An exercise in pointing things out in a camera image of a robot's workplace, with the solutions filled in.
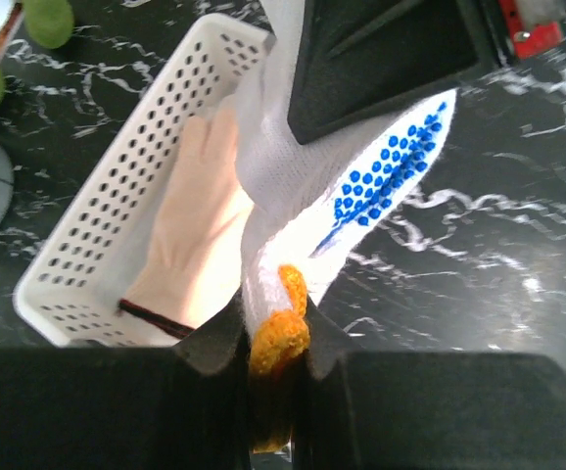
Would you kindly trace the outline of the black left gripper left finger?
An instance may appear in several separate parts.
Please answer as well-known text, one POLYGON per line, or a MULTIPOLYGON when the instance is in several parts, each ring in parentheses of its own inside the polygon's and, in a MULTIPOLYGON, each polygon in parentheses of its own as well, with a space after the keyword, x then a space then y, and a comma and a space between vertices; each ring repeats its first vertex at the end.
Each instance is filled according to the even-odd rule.
POLYGON ((169 348, 0 349, 0 469, 245 469, 240 304, 169 348))

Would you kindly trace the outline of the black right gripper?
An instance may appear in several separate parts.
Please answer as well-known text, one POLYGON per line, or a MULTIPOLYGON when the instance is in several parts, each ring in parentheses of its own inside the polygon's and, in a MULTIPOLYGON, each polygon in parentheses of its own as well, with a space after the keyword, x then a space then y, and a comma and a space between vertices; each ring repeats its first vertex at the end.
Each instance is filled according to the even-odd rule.
POLYGON ((300 144, 394 113, 563 40, 562 1, 308 1, 288 123, 300 144))

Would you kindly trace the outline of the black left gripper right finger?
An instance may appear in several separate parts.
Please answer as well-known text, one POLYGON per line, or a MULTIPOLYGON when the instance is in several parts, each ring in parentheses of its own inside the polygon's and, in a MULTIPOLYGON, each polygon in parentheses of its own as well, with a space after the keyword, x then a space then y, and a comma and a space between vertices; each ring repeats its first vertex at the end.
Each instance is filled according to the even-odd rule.
POLYGON ((299 469, 566 469, 566 373, 516 352, 361 349, 314 305, 299 469))

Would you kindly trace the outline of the cream knit glove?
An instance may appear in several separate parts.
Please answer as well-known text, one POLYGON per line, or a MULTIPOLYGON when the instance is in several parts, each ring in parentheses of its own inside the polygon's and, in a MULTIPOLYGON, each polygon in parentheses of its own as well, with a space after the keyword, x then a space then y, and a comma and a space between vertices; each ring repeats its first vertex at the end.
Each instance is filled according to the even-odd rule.
POLYGON ((235 172, 233 110, 183 128, 144 268, 118 309, 183 339, 223 309, 240 285, 240 244, 251 199, 235 172))

